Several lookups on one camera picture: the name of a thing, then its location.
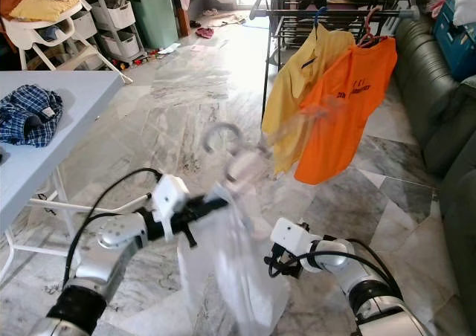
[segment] white high chair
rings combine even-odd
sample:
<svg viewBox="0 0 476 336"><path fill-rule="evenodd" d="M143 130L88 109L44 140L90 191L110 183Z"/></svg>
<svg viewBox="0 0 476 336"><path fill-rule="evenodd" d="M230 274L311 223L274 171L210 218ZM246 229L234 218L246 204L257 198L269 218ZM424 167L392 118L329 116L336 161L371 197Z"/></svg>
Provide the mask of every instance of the white high chair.
<svg viewBox="0 0 476 336"><path fill-rule="evenodd" d="M58 20L55 22L21 22L15 19L6 20L3 17L1 18L8 37L10 38L11 42L19 49L22 70L27 70L25 50L30 50L31 48L35 50L35 52L42 59L42 61L52 71L73 71L83 62L85 62L88 58L97 55L101 59L101 61L106 64L107 67L109 67L113 71L118 72L126 84L132 83L133 81L128 76L122 74L116 67L114 67L113 64L110 63L110 61L107 60L107 58L101 55L94 46L92 46L88 41L81 37L78 32L75 32L74 23L71 16L80 11L82 7L82 2L79 2L71 9L62 13L59 16ZM36 30L41 28L47 28L52 25L58 26L61 30L56 31L57 38L55 40L46 41L38 34ZM43 51L40 50L37 45L42 44L48 47L57 46L72 37L73 34L75 39L80 40L84 44L84 49L78 52L75 57L71 58L67 62L64 62L58 67L55 67L53 65L53 63L49 60L49 58L46 57L46 55L43 53Z"/></svg>

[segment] pink item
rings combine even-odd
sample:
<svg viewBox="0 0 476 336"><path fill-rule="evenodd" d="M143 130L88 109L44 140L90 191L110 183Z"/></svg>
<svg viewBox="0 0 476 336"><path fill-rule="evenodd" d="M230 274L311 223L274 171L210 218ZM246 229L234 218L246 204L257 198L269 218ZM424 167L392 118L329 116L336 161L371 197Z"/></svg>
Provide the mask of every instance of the pink item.
<svg viewBox="0 0 476 336"><path fill-rule="evenodd" d="M198 36L204 37L206 39L211 39L215 31L213 29L198 28L195 32Z"/></svg>

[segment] slipper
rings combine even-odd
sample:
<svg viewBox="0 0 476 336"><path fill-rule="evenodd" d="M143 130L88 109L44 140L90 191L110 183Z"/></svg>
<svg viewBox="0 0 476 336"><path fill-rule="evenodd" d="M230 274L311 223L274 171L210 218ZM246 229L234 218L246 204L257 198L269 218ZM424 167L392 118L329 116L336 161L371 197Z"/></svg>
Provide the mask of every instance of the slipper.
<svg viewBox="0 0 476 336"><path fill-rule="evenodd" d="M200 28L202 24L200 24L199 22L196 22L195 20L190 20L190 26L192 28Z"/></svg>
<svg viewBox="0 0 476 336"><path fill-rule="evenodd" d="M204 37L206 39L211 39L212 36L213 36L213 29L205 29L205 28L198 28L196 29L196 32L195 32L198 36L201 36L201 37Z"/></svg>

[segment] sofa cushion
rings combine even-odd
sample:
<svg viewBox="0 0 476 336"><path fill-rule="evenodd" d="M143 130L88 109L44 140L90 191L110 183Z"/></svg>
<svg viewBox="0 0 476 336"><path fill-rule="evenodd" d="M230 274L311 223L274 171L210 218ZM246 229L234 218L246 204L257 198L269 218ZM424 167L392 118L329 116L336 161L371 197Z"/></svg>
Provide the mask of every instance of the sofa cushion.
<svg viewBox="0 0 476 336"><path fill-rule="evenodd" d="M441 184L440 209L443 215L454 203L457 185L463 176L476 169L476 132L468 139Z"/></svg>
<svg viewBox="0 0 476 336"><path fill-rule="evenodd" d="M476 169L464 175L455 189L443 224L463 311L476 335Z"/></svg>
<svg viewBox="0 0 476 336"><path fill-rule="evenodd" d="M399 57L399 61L397 82L402 101L415 138L424 149L441 124L457 83L436 42L420 45L410 59Z"/></svg>
<svg viewBox="0 0 476 336"><path fill-rule="evenodd" d="M395 39L397 47L399 44L403 46L413 40L418 35L431 35L433 24L430 19L420 16L420 20L402 19L395 31Z"/></svg>
<svg viewBox="0 0 476 336"><path fill-rule="evenodd" d="M448 119L432 135L423 150L427 170L436 175L445 175L456 157L462 152L463 147L468 145L469 138L476 132L476 88L469 89L467 85L465 87L461 90L457 89L457 93L451 99L454 107L446 109L445 112ZM474 145L472 150L474 161L471 162L471 157L466 157L466 163L464 161L458 163L466 164L469 169L476 165L476 138L473 140L474 142L469 144L470 146Z"/></svg>

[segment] blue storage box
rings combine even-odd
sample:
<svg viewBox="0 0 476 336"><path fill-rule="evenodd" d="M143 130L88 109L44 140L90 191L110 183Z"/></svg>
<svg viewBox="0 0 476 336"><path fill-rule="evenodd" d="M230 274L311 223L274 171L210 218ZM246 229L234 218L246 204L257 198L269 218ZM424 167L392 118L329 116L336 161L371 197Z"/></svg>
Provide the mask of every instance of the blue storage box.
<svg viewBox="0 0 476 336"><path fill-rule="evenodd" d="M476 23L454 26L454 0L446 0L434 26L434 36L453 78L464 80L476 74Z"/></svg>

